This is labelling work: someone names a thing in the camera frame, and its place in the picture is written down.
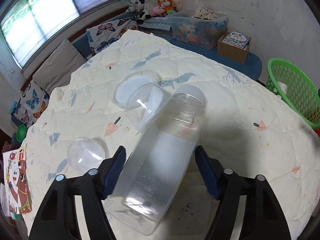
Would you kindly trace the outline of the white paper ball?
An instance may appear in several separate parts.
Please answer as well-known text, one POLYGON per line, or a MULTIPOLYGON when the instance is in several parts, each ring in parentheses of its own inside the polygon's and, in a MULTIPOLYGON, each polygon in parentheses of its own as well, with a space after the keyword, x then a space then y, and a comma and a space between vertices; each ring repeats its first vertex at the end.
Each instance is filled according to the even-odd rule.
MULTIPOLYGON (((282 82, 280 82, 280 81, 277 81, 277 83, 278 83, 278 86, 281 89, 282 93, 286 95, 287 94, 287 85, 282 83, 282 82)), ((282 99, 282 96, 279 94, 279 92, 277 92, 277 93, 278 93, 277 97, 282 99)))

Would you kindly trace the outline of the black white cow plush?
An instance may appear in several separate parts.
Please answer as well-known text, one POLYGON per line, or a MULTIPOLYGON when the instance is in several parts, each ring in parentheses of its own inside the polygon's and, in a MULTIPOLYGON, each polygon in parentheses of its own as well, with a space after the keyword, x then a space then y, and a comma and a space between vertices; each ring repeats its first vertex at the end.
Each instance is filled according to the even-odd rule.
POLYGON ((151 0, 137 0, 130 4, 127 8, 127 13, 136 14, 136 22, 138 24, 143 24, 145 20, 152 18, 153 16, 153 3, 151 0))

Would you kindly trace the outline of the pink plush toy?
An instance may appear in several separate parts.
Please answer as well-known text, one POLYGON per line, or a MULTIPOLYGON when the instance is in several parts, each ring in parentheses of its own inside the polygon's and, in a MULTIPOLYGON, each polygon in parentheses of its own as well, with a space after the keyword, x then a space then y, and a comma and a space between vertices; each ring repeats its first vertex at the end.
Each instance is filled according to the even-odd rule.
POLYGON ((157 7, 151 8, 150 15, 152 17, 158 17, 158 16, 164 17, 166 15, 166 10, 160 6, 157 6, 157 7))

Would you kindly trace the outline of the clear plastic storage bin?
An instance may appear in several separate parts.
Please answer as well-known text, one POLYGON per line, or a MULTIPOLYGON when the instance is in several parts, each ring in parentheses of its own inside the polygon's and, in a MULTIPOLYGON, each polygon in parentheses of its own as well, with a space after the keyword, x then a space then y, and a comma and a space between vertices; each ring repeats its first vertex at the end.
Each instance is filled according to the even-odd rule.
POLYGON ((174 39, 204 49, 214 49, 226 32, 228 16, 207 9, 184 10, 166 16, 174 39))

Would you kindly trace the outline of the red plastic stool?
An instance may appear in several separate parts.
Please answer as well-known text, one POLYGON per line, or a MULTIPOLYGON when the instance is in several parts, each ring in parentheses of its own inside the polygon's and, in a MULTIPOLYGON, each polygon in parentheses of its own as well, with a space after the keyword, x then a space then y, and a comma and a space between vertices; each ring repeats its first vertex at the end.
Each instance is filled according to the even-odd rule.
POLYGON ((314 131, 315 131, 316 134, 320 137, 320 129, 315 129, 314 131))

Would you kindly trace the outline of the clear plastic cup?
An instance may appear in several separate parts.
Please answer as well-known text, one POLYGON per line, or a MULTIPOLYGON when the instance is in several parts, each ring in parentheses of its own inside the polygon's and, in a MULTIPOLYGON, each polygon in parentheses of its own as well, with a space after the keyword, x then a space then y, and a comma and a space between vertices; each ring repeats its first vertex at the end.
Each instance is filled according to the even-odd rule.
POLYGON ((172 94, 156 83, 139 87, 125 104, 126 117, 138 133, 151 125, 171 99, 172 94))

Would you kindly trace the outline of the orange fox plush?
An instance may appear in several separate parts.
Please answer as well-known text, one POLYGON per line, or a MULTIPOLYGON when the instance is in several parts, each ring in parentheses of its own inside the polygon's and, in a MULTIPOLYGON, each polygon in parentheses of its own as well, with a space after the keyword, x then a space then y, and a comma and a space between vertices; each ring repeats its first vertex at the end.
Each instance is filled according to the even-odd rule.
POLYGON ((177 8, 172 5, 172 0, 158 0, 157 4, 162 9, 161 16, 166 16, 177 12, 177 8))

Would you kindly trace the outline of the window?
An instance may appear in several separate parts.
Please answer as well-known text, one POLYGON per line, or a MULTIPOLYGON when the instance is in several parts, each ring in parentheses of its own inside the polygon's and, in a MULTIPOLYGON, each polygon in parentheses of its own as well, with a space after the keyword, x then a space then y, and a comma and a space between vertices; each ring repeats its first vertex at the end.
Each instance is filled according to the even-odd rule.
POLYGON ((17 0, 1 20, 1 32, 23 68, 52 36, 87 11, 112 0, 17 0))

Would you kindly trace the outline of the clear plastic bottle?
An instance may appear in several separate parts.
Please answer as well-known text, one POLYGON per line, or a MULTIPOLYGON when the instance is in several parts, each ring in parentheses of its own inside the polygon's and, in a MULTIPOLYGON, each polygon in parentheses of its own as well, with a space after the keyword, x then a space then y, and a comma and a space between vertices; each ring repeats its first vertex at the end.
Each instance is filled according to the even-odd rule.
POLYGON ((199 88, 183 85, 141 132, 110 200, 109 214, 150 235, 167 212, 191 161, 205 117, 199 88))

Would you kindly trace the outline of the cardboard box with books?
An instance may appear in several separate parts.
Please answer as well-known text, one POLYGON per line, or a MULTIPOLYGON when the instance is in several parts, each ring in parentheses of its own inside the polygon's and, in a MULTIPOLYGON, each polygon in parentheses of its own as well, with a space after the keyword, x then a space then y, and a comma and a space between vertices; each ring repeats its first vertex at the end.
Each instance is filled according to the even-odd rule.
POLYGON ((251 38, 237 31, 224 33, 217 42, 217 54, 238 63, 246 61, 251 38))

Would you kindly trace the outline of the beige sofa cushion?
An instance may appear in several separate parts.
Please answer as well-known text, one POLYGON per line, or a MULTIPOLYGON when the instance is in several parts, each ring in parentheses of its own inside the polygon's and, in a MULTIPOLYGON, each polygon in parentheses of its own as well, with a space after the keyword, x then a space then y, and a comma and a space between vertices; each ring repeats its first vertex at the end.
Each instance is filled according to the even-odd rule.
POLYGON ((51 53, 33 75, 33 80, 47 94, 70 83, 71 74, 86 63, 85 58, 68 40, 51 53))

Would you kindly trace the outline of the small clear dome lid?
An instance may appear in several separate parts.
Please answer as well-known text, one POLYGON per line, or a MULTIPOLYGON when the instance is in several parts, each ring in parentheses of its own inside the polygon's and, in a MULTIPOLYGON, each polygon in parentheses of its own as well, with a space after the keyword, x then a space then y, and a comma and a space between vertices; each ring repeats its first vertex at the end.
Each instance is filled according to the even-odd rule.
POLYGON ((78 137, 71 142, 67 151, 69 165, 81 174, 98 168, 107 157, 107 146, 97 138, 78 137))

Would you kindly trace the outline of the left butterfly print pillow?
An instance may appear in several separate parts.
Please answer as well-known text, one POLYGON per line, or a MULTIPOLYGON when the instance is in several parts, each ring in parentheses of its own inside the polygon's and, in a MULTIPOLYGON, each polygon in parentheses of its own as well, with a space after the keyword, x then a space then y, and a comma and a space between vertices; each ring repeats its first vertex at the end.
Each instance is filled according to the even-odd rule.
POLYGON ((49 103, 49 95, 33 80, 22 91, 18 101, 10 108, 11 121, 18 127, 24 124, 27 128, 35 124, 49 103))

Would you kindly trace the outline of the white quilted table cover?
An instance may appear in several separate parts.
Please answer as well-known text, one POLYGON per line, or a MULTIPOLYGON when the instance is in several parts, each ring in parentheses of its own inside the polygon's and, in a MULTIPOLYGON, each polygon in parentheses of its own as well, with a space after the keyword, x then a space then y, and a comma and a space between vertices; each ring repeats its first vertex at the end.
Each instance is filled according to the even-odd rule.
POLYGON ((26 178, 35 230, 38 209, 76 139, 126 151, 114 192, 103 200, 117 239, 204 239, 219 202, 200 173, 196 147, 223 171, 266 179, 297 239, 319 201, 319 136, 283 100, 202 55, 127 31, 56 88, 28 129, 26 178))

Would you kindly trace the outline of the right butterfly print pillow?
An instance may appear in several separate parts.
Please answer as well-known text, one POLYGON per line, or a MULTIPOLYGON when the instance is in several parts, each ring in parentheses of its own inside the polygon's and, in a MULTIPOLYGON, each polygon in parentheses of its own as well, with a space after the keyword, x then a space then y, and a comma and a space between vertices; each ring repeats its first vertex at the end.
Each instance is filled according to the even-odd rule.
POLYGON ((138 24, 133 17, 107 21, 86 30, 91 55, 94 56, 118 41, 128 30, 138 30, 138 24))

